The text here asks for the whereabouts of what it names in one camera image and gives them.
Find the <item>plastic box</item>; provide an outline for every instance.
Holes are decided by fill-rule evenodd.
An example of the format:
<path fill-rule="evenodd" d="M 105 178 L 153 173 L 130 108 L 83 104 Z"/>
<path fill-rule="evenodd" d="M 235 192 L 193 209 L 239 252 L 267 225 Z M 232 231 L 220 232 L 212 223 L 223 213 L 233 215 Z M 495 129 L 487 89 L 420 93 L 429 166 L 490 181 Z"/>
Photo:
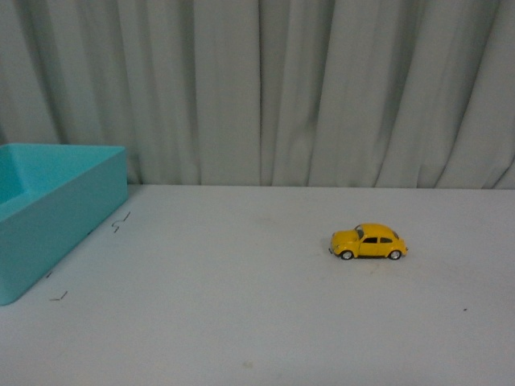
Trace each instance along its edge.
<path fill-rule="evenodd" d="M 118 146 L 0 146 L 0 306 L 22 296 L 127 199 Z"/>

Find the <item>white table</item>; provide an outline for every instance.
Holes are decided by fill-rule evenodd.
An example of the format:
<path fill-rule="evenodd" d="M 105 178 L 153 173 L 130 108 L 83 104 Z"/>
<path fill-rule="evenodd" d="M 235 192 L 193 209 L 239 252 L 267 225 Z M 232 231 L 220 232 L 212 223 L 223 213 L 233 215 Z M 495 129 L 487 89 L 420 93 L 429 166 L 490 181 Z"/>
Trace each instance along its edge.
<path fill-rule="evenodd" d="M 409 255 L 332 256 L 361 222 Z M 131 187 L 0 307 L 0 384 L 513 384 L 514 231 L 515 191 Z"/>

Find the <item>white curtain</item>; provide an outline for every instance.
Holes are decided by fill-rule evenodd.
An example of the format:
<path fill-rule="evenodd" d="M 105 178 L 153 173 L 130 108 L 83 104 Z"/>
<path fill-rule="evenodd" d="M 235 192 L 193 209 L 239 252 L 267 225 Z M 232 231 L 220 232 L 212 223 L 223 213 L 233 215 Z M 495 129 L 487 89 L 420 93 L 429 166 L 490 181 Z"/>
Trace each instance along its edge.
<path fill-rule="evenodd" d="M 132 183 L 515 188 L 515 1 L 1 0 L 0 143 Z"/>

